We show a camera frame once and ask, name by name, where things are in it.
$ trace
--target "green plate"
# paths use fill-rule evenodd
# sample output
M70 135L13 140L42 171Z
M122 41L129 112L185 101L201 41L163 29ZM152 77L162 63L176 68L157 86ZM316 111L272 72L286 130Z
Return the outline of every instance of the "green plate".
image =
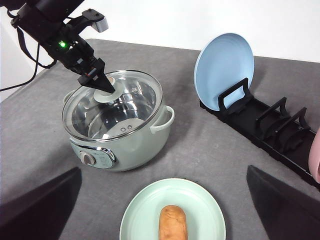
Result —
M133 198L122 218L120 240L158 240L160 211L167 205L183 209L189 240L226 239L224 216L211 194L192 181L168 178Z

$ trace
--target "gray table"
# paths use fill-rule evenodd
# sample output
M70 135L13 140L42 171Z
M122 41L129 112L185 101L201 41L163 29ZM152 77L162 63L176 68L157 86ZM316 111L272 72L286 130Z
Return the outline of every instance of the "gray table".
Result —
M160 81L166 102L176 113L165 147L131 171L82 165L61 120L63 97L79 86L78 76L57 64L1 104L2 203L78 166L82 187L60 239L115 240L127 205L143 187L160 179L187 178L205 187L219 203L228 240L266 240L246 182L248 165L320 200L314 187L199 107L193 80L199 51L96 39L89 43L107 61L108 71L137 69ZM250 89L269 105L286 96L292 113L307 107L306 118L313 130L318 129L319 63L255 57Z

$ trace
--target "green indicator light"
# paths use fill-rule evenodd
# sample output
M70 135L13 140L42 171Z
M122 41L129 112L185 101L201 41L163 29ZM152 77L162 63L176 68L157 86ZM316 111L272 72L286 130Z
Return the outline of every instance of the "green indicator light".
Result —
M60 47L65 48L67 44L64 41L59 42Z

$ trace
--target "dish rack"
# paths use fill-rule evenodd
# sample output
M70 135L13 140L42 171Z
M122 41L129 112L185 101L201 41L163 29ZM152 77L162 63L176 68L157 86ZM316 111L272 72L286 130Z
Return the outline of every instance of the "dish rack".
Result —
M241 87L244 97L226 108L225 97ZM316 133L305 119L307 108L303 107L291 116L286 110L286 101L287 98L283 97L268 106L251 94L248 78L244 78L219 95L220 111L206 107L201 100L200 106L320 190L320 183L313 179L308 166Z

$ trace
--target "electric cooking pot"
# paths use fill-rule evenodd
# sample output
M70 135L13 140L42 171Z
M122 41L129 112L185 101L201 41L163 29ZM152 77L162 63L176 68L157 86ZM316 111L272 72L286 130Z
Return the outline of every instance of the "electric cooking pot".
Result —
M64 98L62 121L83 164L126 171L151 160L165 145L175 112L160 83L137 70L106 74L115 92L81 86Z

